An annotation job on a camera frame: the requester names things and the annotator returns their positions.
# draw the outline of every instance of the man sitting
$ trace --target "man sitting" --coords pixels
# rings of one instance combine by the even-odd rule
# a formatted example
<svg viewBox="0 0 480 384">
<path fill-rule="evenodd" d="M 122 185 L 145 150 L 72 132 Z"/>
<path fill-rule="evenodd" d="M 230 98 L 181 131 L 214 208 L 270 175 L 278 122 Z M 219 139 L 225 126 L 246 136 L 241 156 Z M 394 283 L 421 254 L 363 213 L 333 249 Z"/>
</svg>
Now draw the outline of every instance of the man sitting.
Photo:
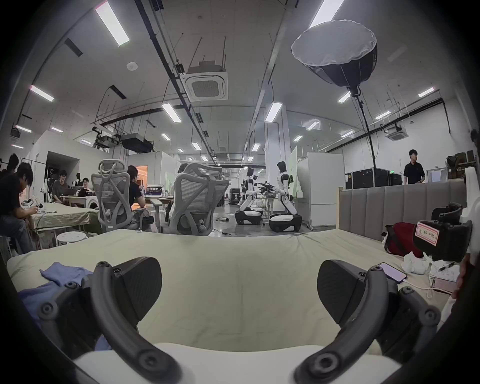
<svg viewBox="0 0 480 384">
<path fill-rule="evenodd" d="M 20 246 L 17 250 L 19 254 L 35 251 L 25 219 L 36 213 L 38 208 L 21 208 L 19 197 L 32 182 L 32 167 L 27 163 L 21 163 L 16 173 L 7 174 L 0 180 L 0 235 L 16 239 Z"/>
</svg>

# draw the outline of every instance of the chair mesh backrest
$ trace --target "chair mesh backrest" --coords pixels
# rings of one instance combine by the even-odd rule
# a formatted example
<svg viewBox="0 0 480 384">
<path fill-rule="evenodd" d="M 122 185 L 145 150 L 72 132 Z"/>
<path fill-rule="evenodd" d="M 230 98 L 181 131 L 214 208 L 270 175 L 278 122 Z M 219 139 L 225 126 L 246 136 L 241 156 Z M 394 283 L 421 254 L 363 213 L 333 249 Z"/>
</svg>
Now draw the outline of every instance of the chair mesh backrest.
<svg viewBox="0 0 480 384">
<path fill-rule="evenodd" d="M 92 174 L 92 183 L 98 199 L 98 221 L 107 231 L 122 228 L 133 217 L 129 205 L 130 175 L 123 162 L 105 159 L 98 165 L 98 174 Z"/>
</svg>

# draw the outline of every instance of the laptop screen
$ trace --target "laptop screen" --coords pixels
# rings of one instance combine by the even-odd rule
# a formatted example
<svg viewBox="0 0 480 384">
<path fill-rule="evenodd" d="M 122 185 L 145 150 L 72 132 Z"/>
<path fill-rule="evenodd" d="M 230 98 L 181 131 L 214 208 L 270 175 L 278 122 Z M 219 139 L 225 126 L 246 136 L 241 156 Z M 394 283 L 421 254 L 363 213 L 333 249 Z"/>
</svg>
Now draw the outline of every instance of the laptop screen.
<svg viewBox="0 0 480 384">
<path fill-rule="evenodd" d="M 163 193 L 163 184 L 147 185 L 145 196 L 161 196 Z"/>
</svg>

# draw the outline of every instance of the softbox light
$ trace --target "softbox light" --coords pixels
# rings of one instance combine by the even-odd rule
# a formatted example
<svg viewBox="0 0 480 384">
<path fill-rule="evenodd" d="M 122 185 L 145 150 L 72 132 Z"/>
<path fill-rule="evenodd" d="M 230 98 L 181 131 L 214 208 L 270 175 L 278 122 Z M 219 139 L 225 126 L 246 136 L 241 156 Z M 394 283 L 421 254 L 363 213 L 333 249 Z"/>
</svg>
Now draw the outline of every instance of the softbox light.
<svg viewBox="0 0 480 384">
<path fill-rule="evenodd" d="M 333 20 L 303 32 L 292 44 L 292 54 L 328 83 L 347 87 L 352 96 L 368 80 L 377 63 L 377 38 L 351 20 Z"/>
</svg>

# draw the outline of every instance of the air conditioning unit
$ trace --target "air conditioning unit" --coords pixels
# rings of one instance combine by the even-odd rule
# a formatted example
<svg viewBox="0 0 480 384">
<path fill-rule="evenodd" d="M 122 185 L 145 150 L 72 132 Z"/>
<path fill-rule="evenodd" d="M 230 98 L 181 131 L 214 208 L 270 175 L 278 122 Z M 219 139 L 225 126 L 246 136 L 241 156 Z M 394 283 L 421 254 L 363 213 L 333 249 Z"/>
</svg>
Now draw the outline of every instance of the air conditioning unit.
<svg viewBox="0 0 480 384">
<path fill-rule="evenodd" d="M 214 60 L 201 61 L 180 74 L 190 101 L 228 100 L 228 74 Z"/>
<path fill-rule="evenodd" d="M 387 137 L 392 141 L 398 141 L 408 137 L 408 135 L 405 127 L 395 124 L 393 127 L 387 128 Z"/>
</svg>

